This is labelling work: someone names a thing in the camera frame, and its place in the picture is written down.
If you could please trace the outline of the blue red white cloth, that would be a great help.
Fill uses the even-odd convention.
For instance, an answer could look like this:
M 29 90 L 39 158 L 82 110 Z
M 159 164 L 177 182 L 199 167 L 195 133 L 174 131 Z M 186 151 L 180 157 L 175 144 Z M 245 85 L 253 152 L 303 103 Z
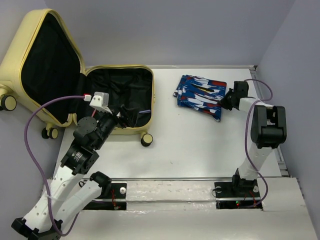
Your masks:
M 179 107 L 190 108 L 208 114 L 221 121 L 222 107 L 219 101 L 226 94 L 227 83 L 201 76 L 182 75 L 173 96 Z

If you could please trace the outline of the purple white toothbrush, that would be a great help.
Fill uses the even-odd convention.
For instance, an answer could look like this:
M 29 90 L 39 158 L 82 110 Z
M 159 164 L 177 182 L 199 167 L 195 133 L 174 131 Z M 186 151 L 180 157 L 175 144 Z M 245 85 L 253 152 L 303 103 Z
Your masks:
M 139 114 L 150 114 L 152 111 L 150 109 L 148 110 L 142 110 L 142 111 L 139 111 L 138 113 Z

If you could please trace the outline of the yellow hard-shell suitcase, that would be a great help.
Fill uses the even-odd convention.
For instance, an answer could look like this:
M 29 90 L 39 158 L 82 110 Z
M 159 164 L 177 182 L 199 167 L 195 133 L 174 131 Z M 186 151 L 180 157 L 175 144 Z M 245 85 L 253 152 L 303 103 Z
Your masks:
M 0 65 L 0 108 L 13 111 L 21 104 L 38 113 L 44 139 L 56 139 L 58 128 L 92 116 L 94 109 L 79 96 L 109 94 L 109 106 L 151 110 L 138 114 L 135 127 L 116 127 L 115 135 L 140 135 L 147 147 L 155 102 L 153 71 L 140 64 L 85 67 L 84 59 L 61 16 L 53 9 L 36 9 L 23 18 Z

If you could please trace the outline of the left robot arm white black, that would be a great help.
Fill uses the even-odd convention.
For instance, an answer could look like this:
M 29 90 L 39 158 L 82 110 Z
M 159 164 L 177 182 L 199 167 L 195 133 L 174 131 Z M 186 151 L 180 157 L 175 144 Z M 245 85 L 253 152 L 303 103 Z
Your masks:
M 83 117 L 73 132 L 74 140 L 60 162 L 51 182 L 44 181 L 45 192 L 35 206 L 23 217 L 16 218 L 11 227 L 29 240 L 58 240 L 63 228 L 73 226 L 80 211 L 97 197 L 110 194 L 112 180 L 97 171 L 76 193 L 71 191 L 99 158 L 103 146 L 115 127 L 133 128 L 139 110 L 123 105 L 105 112 L 100 119 Z

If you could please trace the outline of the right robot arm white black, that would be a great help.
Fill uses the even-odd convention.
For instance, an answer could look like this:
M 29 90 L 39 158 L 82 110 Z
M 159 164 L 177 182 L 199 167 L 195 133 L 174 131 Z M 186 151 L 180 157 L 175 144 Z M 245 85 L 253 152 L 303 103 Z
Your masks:
M 249 80 L 235 81 L 220 105 L 226 110 L 247 113 L 245 123 L 245 159 L 235 171 L 230 190 L 235 196 L 252 191 L 260 170 L 272 151 L 287 139 L 286 109 L 249 97 Z

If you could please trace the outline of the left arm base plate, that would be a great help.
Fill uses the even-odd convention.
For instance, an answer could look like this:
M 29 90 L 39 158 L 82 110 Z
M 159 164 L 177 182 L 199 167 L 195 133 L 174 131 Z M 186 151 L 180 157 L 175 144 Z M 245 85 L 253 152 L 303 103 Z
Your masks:
M 125 211 L 127 209 L 127 182 L 113 181 L 110 188 L 103 188 L 100 196 L 88 203 L 84 210 Z

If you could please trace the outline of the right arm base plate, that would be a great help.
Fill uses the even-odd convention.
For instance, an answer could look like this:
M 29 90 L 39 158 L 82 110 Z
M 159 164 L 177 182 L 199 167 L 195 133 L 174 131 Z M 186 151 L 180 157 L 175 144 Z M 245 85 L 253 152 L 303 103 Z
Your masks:
M 234 209 L 263 209 L 259 188 L 253 189 L 233 188 L 231 181 L 218 181 L 214 183 L 211 195 L 215 198 L 218 210 Z

